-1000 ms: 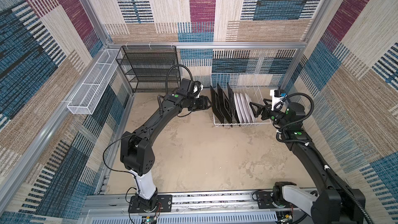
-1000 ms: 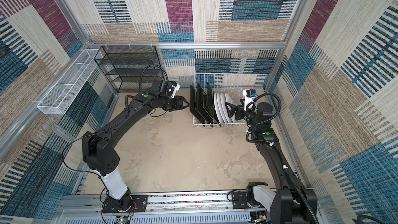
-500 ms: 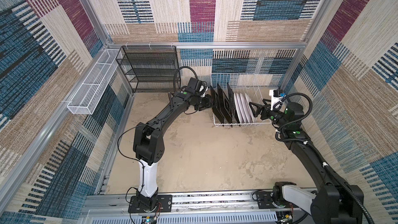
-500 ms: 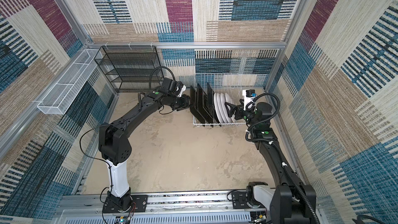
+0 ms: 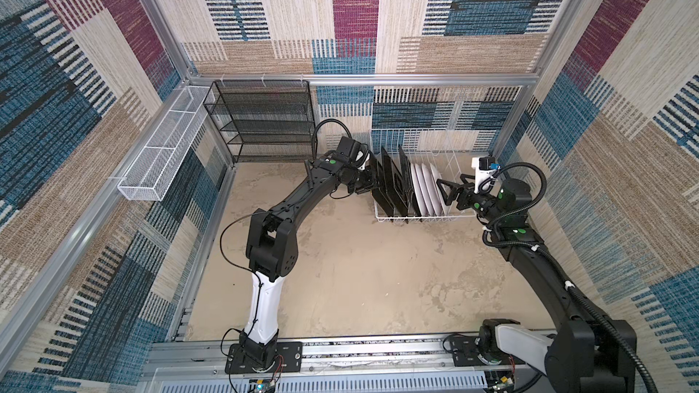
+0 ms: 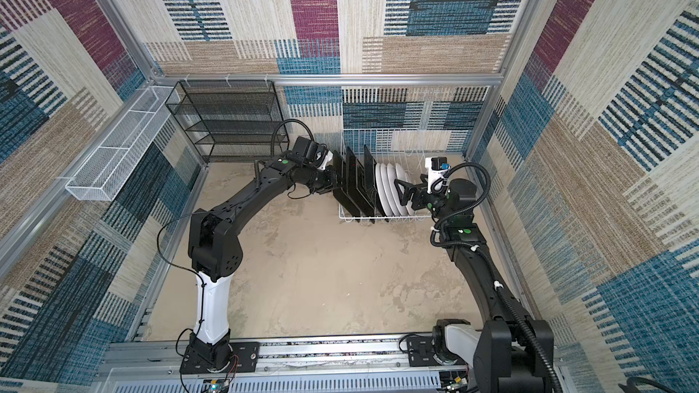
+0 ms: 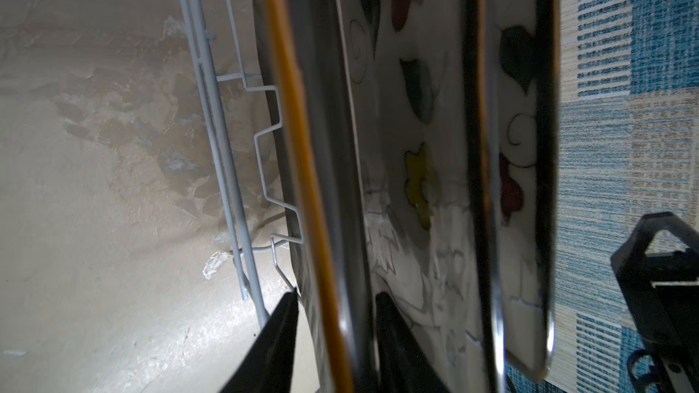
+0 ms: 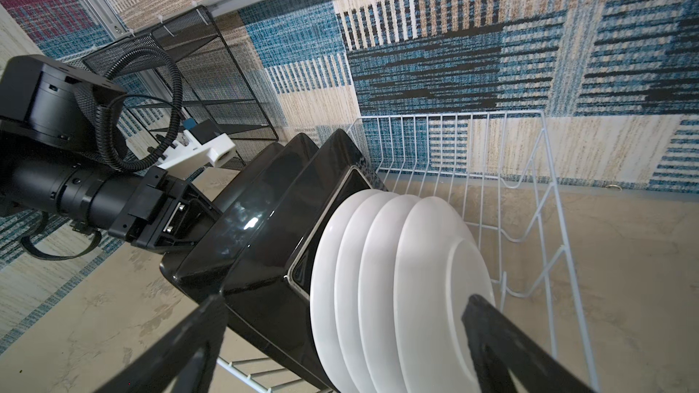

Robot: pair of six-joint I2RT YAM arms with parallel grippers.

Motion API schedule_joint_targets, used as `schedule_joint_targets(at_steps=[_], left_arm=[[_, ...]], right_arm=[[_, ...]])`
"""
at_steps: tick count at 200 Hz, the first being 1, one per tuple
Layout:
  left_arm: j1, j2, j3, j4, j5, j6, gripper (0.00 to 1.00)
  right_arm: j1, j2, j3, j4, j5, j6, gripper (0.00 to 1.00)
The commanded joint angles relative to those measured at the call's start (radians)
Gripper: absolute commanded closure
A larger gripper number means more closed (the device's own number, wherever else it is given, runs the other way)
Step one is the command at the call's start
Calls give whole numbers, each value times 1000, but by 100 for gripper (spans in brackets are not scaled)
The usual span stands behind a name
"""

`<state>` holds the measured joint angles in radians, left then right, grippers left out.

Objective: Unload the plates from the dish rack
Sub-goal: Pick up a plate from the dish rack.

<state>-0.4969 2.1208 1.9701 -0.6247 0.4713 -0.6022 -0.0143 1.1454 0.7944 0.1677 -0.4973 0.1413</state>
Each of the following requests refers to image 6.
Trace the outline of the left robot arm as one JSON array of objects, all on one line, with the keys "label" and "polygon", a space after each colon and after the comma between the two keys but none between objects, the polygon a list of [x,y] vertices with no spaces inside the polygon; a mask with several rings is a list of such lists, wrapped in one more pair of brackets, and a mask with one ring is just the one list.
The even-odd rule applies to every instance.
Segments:
[{"label": "left robot arm", "polygon": [[234,350],[228,321],[232,275],[244,254],[238,236],[274,198],[304,185],[311,194],[326,194],[340,186],[331,151],[291,150],[271,158],[232,198],[211,210],[197,210],[190,220],[187,254],[198,277],[197,325],[189,336],[180,367],[182,374],[230,370]]}]

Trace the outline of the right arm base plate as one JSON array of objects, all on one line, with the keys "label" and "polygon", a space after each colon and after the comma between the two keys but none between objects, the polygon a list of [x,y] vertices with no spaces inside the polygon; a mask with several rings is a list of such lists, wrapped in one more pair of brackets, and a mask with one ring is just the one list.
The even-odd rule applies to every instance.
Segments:
[{"label": "right arm base plate", "polygon": [[437,347],[433,337],[425,334],[406,334],[399,339],[398,347],[402,353],[407,355],[409,366],[412,368],[466,365],[462,358]]}]

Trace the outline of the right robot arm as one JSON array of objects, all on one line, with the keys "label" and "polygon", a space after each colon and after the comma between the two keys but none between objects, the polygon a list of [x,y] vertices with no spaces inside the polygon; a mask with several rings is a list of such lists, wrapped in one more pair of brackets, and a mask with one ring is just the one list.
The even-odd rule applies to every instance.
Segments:
[{"label": "right robot arm", "polygon": [[433,329],[436,355],[466,362],[482,392],[562,391],[552,329],[513,295],[473,221],[480,200],[473,182],[457,178],[430,187],[395,180],[393,188],[404,207],[430,211],[431,245],[445,250],[460,270],[481,313],[482,328],[474,332],[460,321],[439,321]]}]

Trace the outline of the floral square plate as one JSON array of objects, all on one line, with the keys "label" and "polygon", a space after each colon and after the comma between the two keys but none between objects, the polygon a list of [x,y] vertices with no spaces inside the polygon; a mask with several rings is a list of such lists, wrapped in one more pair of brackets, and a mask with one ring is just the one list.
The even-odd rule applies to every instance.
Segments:
[{"label": "floral square plate", "polygon": [[364,166],[349,146],[346,147],[346,162],[349,166],[351,197],[360,208],[362,217],[374,218],[374,208],[364,187]]}]

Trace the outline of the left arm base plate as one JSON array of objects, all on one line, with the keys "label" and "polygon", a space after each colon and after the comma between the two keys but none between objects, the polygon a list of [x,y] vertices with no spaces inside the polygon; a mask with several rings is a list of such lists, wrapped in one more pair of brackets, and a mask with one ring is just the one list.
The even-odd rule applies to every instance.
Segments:
[{"label": "left arm base plate", "polygon": [[185,350],[182,375],[252,373],[258,364],[260,342],[225,342],[209,345],[197,338]]}]

